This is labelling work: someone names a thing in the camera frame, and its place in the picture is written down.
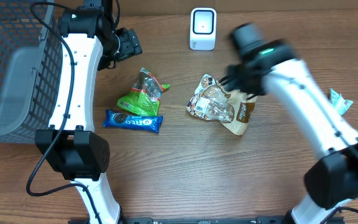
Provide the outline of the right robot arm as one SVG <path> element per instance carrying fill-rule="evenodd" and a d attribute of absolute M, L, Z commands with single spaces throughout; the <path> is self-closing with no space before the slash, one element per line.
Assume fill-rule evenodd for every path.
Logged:
<path fill-rule="evenodd" d="M 283 39 L 267 42 L 254 23 L 231 32 L 240 63 L 221 83 L 252 98 L 271 94 L 309 140 L 316 164 L 304 175 L 306 196 L 283 223 L 332 223 L 358 198 L 358 131 L 329 102 L 306 62 Z"/>

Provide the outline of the green snack packet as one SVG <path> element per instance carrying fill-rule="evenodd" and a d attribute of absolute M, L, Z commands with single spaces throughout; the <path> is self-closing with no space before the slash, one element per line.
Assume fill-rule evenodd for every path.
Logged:
<path fill-rule="evenodd" d="M 157 116 L 162 93 L 169 88 L 169 84 L 161 84 L 155 75 L 142 67 L 138 79 L 129 92 L 118 99 L 117 106 L 139 116 Z"/>

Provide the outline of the teal snack packet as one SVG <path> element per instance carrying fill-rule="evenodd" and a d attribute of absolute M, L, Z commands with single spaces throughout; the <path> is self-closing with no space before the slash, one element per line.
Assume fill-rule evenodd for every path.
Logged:
<path fill-rule="evenodd" d="M 332 88 L 330 89 L 330 97 L 329 100 L 333 106 L 333 108 L 343 116 L 345 112 L 352 106 L 353 101 L 344 99 L 342 95 Z"/>

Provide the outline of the blue Oreo cookie pack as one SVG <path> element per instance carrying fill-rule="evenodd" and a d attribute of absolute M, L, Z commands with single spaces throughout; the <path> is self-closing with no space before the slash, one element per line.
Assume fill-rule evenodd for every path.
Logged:
<path fill-rule="evenodd" d="M 159 133 L 163 116 L 134 116 L 112 110 L 106 110 L 105 128 L 124 128 Z"/>

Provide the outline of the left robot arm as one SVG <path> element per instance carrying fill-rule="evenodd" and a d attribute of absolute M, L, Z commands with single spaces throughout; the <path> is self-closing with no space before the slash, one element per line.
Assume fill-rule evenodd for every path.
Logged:
<path fill-rule="evenodd" d="M 90 223 L 126 222 L 106 174 L 109 144 L 93 121 L 97 72 L 142 51 L 133 30 L 118 28 L 119 17 L 117 1 L 85 1 L 66 7 L 57 28 L 49 30 L 62 45 L 62 69 L 52 116 L 46 129 L 37 130 L 35 144 L 41 161 L 77 189 Z"/>

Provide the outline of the beige paper pouch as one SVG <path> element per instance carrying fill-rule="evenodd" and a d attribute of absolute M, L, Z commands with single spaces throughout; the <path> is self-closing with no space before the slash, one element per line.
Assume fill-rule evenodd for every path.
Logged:
<path fill-rule="evenodd" d="M 204 74 L 186 109 L 192 116 L 216 120 L 241 136 L 249 125 L 257 98 L 239 90 L 226 91 L 212 76 Z"/>

